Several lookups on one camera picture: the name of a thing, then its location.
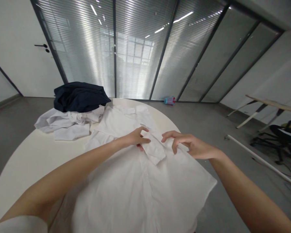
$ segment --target white pole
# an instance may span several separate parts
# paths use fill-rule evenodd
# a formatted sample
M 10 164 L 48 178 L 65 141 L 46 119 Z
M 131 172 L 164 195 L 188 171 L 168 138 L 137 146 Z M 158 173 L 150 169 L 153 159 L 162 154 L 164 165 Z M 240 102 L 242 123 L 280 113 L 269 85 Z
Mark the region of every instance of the white pole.
M 280 172 L 278 169 L 276 169 L 274 166 L 272 166 L 271 164 L 269 164 L 268 162 L 266 162 L 264 159 L 262 159 L 260 156 L 258 156 L 256 153 L 254 153 L 252 150 L 250 150 L 249 148 L 247 148 L 246 146 L 244 146 L 243 144 L 241 144 L 239 141 L 237 141 L 231 135 L 227 135 L 227 136 L 225 136 L 225 138 L 232 139 L 234 142 L 236 142 L 238 145 L 240 145 L 242 148 L 244 148 L 246 151 L 248 151 L 250 154 L 252 154 L 256 159 L 258 159 L 259 161 L 261 161 L 262 163 L 264 163 L 271 170 L 273 170 L 278 175 L 280 175 L 282 178 L 284 178 L 285 180 L 287 180 L 287 181 L 289 181 L 291 183 L 291 179 L 289 177 L 287 177 L 282 172 Z

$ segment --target right hand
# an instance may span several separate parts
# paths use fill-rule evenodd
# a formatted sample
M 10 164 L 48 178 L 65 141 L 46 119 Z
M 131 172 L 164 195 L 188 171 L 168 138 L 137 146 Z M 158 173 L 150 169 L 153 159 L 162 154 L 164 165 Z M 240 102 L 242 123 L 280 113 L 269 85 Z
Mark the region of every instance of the right hand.
M 166 142 L 168 138 L 174 138 L 174 142 L 172 144 L 174 154 L 177 153 L 178 144 L 182 143 L 189 148 L 188 153 L 195 159 L 214 159 L 225 155 L 218 148 L 199 140 L 192 134 L 181 134 L 173 130 L 162 134 L 162 136 L 162 142 Z

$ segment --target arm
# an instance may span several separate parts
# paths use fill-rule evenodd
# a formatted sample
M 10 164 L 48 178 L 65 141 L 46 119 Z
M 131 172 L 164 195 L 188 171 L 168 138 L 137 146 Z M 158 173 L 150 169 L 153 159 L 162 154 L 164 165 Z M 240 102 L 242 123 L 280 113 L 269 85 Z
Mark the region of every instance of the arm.
M 179 143 L 187 146 L 195 159 L 209 159 L 232 200 L 237 212 L 251 232 L 291 232 L 291 221 L 284 212 L 218 148 L 193 135 L 166 132 L 162 142 L 174 138 L 176 154 Z
M 23 193 L 0 223 L 22 215 L 38 216 L 46 222 L 52 205 L 114 153 L 130 145 L 137 145 L 143 150 L 140 144 L 149 143 L 150 139 L 142 138 L 142 130 L 148 132 L 145 127 L 140 127 L 51 171 Z

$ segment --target person's sleeve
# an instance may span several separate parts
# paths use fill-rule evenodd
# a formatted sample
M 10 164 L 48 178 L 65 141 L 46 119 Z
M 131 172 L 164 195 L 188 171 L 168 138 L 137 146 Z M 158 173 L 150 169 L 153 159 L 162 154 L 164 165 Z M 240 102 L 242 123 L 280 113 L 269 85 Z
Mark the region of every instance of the person's sleeve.
M 48 226 L 36 216 L 17 216 L 0 223 L 0 233 L 47 233 Z

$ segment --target white door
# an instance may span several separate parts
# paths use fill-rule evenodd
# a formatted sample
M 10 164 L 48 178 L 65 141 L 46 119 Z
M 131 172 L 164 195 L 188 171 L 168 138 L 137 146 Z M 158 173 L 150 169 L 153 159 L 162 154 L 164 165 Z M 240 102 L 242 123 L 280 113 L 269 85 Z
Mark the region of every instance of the white door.
M 0 66 L 24 96 L 54 97 L 63 85 L 30 0 L 0 0 Z

